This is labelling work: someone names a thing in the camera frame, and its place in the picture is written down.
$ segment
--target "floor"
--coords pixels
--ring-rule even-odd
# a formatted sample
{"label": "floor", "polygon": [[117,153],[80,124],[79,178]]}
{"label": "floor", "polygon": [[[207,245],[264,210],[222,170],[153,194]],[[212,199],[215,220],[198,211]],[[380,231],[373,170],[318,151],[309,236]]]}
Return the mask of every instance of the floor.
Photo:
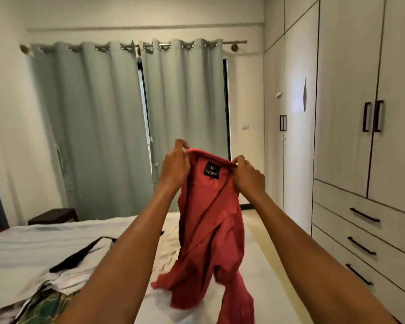
{"label": "floor", "polygon": [[308,311],[306,310],[302,301],[298,297],[291,282],[288,279],[288,276],[286,275],[286,272],[282,266],[281,260],[279,259],[275,246],[273,245],[269,233],[264,227],[263,222],[259,218],[259,215],[255,210],[244,210],[242,213],[245,224],[250,229],[252,236],[254,237],[255,241],[261,248],[271,268],[281,280],[285,292],[290,298],[291,303],[294,306],[302,324],[313,324],[313,321],[310,318]]}

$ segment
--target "person's left hand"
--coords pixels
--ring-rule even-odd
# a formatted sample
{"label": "person's left hand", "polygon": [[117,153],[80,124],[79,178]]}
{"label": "person's left hand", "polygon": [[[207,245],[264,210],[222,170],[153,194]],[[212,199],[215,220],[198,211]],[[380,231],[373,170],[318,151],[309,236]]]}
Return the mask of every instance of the person's left hand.
{"label": "person's left hand", "polygon": [[165,156],[159,177],[158,185],[172,189],[174,195],[183,185],[190,170],[190,155],[185,155],[183,148],[189,149],[189,144],[182,139],[177,139],[174,149]]}

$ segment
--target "dark brown bedside table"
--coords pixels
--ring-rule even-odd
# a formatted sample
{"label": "dark brown bedside table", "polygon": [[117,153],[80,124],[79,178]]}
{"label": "dark brown bedside table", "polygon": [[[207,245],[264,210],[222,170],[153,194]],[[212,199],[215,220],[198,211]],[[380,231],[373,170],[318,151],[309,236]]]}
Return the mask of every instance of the dark brown bedside table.
{"label": "dark brown bedside table", "polygon": [[79,222],[79,218],[73,208],[60,208],[51,209],[44,212],[42,215],[36,216],[28,221],[29,225],[34,224],[60,224],[66,223],[73,219],[75,222]]}

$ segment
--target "person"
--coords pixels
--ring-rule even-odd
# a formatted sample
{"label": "person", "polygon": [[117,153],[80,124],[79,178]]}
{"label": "person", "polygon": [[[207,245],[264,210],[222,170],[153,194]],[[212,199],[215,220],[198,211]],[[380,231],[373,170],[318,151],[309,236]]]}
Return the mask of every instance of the person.
{"label": "person", "polygon": [[[170,204],[187,178],[187,142],[178,139],[162,165],[146,209],[124,231],[60,316],[58,324],[134,323],[144,298]],[[396,324],[352,273],[321,248],[265,192],[265,178],[243,156],[234,183],[254,206],[314,323]]]}

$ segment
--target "mattress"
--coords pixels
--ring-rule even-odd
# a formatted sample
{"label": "mattress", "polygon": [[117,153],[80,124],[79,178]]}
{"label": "mattress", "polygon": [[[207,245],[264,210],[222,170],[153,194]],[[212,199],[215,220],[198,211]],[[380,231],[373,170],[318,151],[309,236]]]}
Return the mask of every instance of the mattress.
{"label": "mattress", "polygon": [[[118,238],[135,217],[111,218],[54,225],[14,227],[0,233],[0,307],[24,294],[33,282],[70,254],[98,237]],[[169,213],[164,230],[178,225],[179,214]],[[239,269],[254,298],[256,323],[300,323],[281,281],[273,272],[249,229],[245,226],[245,253]],[[135,323],[215,324],[221,308],[223,286],[211,281],[202,303],[187,311],[169,307],[170,292],[150,290]]]}

